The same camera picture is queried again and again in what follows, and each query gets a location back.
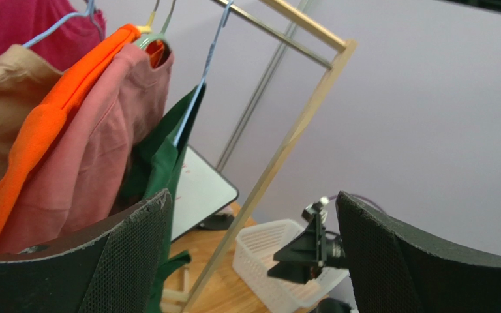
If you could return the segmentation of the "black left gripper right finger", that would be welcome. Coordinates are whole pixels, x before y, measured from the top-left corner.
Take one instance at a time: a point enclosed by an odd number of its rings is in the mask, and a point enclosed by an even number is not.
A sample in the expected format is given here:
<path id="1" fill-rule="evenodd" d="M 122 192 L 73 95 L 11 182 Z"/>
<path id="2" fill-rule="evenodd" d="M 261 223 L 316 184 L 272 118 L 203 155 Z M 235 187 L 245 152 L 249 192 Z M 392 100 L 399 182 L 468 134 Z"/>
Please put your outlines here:
<path id="1" fill-rule="evenodd" d="M 360 312 L 501 312 L 501 256 L 432 235 L 345 192 L 336 208 Z"/>

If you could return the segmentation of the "mint green hanger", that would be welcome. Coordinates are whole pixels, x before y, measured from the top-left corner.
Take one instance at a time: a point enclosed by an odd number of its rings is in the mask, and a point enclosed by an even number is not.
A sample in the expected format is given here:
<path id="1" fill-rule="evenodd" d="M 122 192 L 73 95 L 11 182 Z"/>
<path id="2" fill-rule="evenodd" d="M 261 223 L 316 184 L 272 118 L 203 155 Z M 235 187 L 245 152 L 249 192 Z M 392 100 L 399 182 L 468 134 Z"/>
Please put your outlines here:
<path id="1" fill-rule="evenodd" d="M 166 32 L 172 19 L 176 3 L 177 3 L 176 0 L 172 0 L 170 11 L 162 25 L 161 30 L 158 33 L 152 31 L 152 33 L 150 34 L 144 34 L 144 35 L 141 34 L 141 36 L 134 41 L 134 45 L 139 47 L 139 49 L 141 50 L 145 50 L 152 42 L 161 41 L 162 43 L 167 44 Z"/>

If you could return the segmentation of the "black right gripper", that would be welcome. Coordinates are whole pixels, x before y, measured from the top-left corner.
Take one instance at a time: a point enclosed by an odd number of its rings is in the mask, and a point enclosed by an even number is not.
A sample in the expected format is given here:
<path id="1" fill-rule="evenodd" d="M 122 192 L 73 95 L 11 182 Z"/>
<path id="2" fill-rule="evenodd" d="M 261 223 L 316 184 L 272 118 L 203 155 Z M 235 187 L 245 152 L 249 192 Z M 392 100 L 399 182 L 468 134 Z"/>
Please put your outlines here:
<path id="1" fill-rule="evenodd" d="M 323 263 L 324 267 L 346 268 L 342 237 L 334 231 L 325 232 L 321 215 L 311 215 L 308 226 L 295 239 L 274 253 L 273 259 L 290 263 Z M 320 275 L 319 267 L 296 264 L 276 264 L 267 271 L 268 277 L 295 284 L 306 284 Z"/>

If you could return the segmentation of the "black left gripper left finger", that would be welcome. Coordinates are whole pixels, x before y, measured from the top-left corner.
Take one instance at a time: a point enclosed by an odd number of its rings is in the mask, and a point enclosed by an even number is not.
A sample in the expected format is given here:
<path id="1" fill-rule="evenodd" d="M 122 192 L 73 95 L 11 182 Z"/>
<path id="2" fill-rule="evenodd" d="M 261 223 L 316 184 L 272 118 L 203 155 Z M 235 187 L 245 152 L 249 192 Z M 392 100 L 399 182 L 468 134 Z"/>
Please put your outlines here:
<path id="1" fill-rule="evenodd" d="M 0 312 L 143 312 L 172 210 L 161 190 L 65 237 L 0 254 Z"/>

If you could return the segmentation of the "green t-shirt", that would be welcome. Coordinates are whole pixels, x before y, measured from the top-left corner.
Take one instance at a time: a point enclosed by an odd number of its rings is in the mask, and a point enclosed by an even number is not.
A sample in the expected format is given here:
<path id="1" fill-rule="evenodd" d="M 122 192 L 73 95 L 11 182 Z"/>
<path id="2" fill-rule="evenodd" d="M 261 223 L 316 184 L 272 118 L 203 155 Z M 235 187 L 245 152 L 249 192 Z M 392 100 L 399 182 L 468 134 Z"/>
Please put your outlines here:
<path id="1" fill-rule="evenodd" d="M 187 150 L 187 144 L 206 85 L 195 87 L 179 100 L 158 125 L 132 148 L 130 169 L 116 199 L 116 205 L 127 208 L 167 189 L 176 199 L 177 186 Z M 173 208 L 165 210 L 160 221 L 162 239 L 154 249 L 159 253 L 158 267 L 153 277 L 146 312 L 161 312 L 160 302 L 165 280 L 190 261 L 188 252 L 169 260 L 173 224 Z"/>

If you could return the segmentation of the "dusty pink t-shirt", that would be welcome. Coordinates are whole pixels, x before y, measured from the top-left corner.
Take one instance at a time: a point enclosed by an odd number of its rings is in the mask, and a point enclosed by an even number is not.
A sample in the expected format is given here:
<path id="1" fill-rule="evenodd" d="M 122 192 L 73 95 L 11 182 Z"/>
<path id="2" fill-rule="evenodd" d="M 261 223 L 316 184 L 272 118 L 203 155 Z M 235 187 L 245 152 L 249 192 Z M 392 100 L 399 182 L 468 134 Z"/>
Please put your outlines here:
<path id="1" fill-rule="evenodd" d="M 132 147 L 160 122 L 174 55 L 163 42 L 125 45 L 96 80 L 0 235 L 0 253 L 64 237 L 105 219 Z"/>

